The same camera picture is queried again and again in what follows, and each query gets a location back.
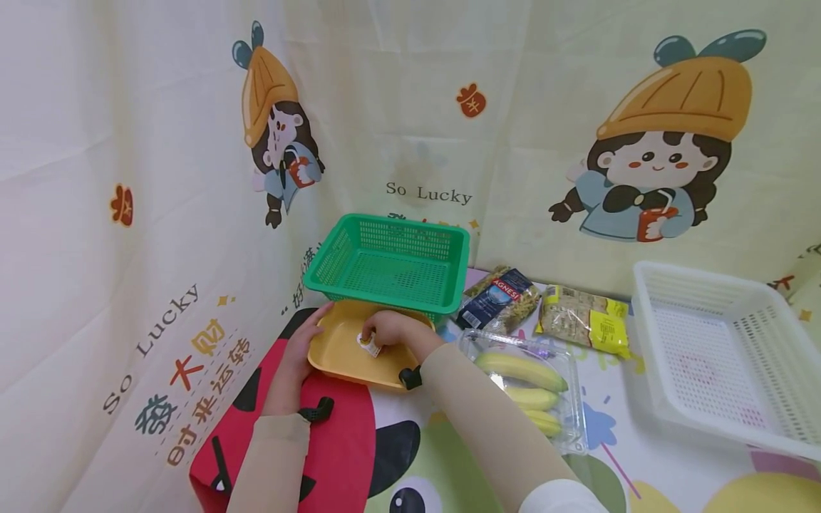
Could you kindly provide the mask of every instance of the orange hat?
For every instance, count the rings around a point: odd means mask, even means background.
[[[242,87],[242,121],[245,143],[253,148],[265,131],[271,107],[276,102],[298,102],[299,95],[291,75],[265,48],[254,48],[247,69]]]
[[[596,138],[675,131],[730,142],[747,120],[752,95],[750,75],[737,60],[686,59],[634,87],[599,127]]]

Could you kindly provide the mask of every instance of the banana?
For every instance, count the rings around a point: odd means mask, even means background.
[[[544,433],[544,436],[553,438],[562,432],[562,425],[558,419],[549,413],[537,410],[524,410],[524,412],[528,419],[532,420],[533,424],[536,424],[539,431]]]
[[[505,387],[505,393],[523,410],[550,410],[559,402],[555,392],[543,388]]]
[[[482,353],[476,365],[485,373],[496,373],[508,378],[523,379],[551,392],[566,392],[567,382],[559,373],[534,361],[501,353]]]

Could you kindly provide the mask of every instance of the red-orange fortune symbol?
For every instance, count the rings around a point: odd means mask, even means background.
[[[476,87],[474,82],[467,87],[463,87],[456,97],[456,101],[462,106],[462,113],[468,117],[477,117],[488,105],[488,100]]]
[[[131,226],[134,222],[134,198],[131,196],[131,188],[117,184],[110,205],[111,219],[114,222],[121,222],[123,226]]]

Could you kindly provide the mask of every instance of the cartoon girl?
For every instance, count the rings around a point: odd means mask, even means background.
[[[576,186],[548,210],[580,231],[623,242],[678,237],[707,220],[716,179],[747,119],[750,75],[741,65],[764,47],[761,30],[725,35],[698,55],[681,37],[664,39],[642,80],[599,127]]]
[[[296,85],[288,71],[262,47],[262,25],[251,25],[251,46],[234,43],[234,62],[248,70],[242,88],[242,120],[245,143],[251,148],[257,171],[254,190],[268,193],[265,224],[276,228],[299,189],[322,180],[325,165],[310,132],[305,110],[299,104]]]

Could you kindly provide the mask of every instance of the person's left hand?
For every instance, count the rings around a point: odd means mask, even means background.
[[[302,384],[309,376],[311,370],[313,370],[313,367],[308,363],[310,341],[323,331],[323,328],[317,326],[317,323],[322,317],[325,317],[325,314],[332,307],[333,302],[329,302],[317,309],[291,335],[288,345],[285,346],[285,352],[282,353],[282,361],[279,364],[277,376],[285,374],[299,384]]]
[[[302,382],[313,370],[308,363],[310,341],[323,331],[317,323],[332,307],[333,302],[327,303],[313,312],[291,335],[282,353],[277,372],[273,375],[262,415],[289,415],[298,411]]]

